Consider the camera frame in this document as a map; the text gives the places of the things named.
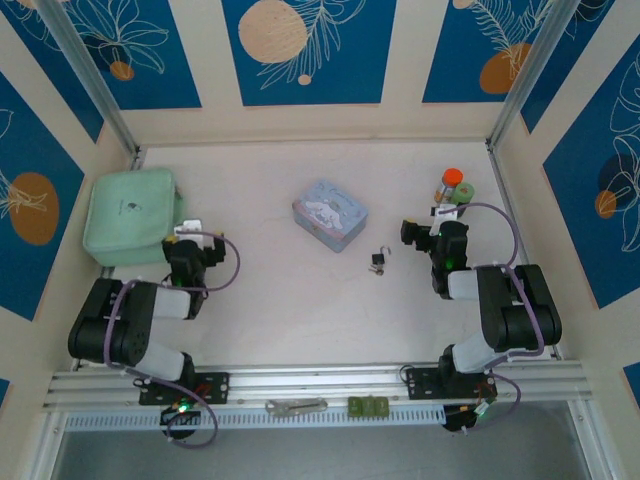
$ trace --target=white tabletop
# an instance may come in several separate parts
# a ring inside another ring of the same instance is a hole
[[[484,144],[313,142],[150,148],[144,168],[168,167],[190,217],[222,230],[242,255],[228,289],[192,321],[156,321],[152,338],[200,365],[435,361],[480,328],[476,302],[440,299],[431,262],[400,241],[404,218],[429,224],[443,171],[458,167],[475,200],[502,207]],[[293,221],[291,203],[326,178],[369,208],[364,231],[340,254]],[[495,212],[470,209],[469,265],[504,262],[513,239]],[[385,274],[368,271],[388,245]],[[224,283],[235,259],[207,271]],[[159,281],[167,264],[118,268],[114,276]]]

